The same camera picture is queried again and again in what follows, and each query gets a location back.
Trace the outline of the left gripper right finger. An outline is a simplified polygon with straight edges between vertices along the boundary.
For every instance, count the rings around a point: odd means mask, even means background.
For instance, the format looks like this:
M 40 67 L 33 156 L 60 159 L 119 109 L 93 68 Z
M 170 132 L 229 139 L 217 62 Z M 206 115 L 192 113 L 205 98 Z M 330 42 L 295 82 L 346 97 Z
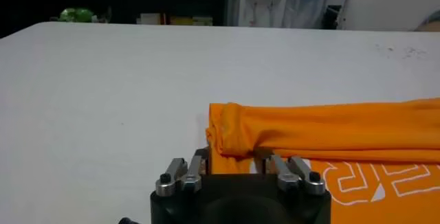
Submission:
M 283 161 L 279 155 L 263 159 L 263 171 L 275 174 L 277 185 L 282 191 L 301 188 L 310 195 L 323 195 L 326 182 L 319 172 L 313 171 L 300 157 L 289 157 Z

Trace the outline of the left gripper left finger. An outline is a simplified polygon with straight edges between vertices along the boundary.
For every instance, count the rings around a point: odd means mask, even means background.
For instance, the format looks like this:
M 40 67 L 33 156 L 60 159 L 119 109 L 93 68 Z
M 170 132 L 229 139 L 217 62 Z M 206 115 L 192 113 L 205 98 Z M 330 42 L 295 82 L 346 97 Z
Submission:
M 196 193 L 201 190 L 201 177 L 209 173 L 209 149 L 199 148 L 192 159 L 173 158 L 168 168 L 155 182 L 159 197 L 171 197 L 180 191 Z

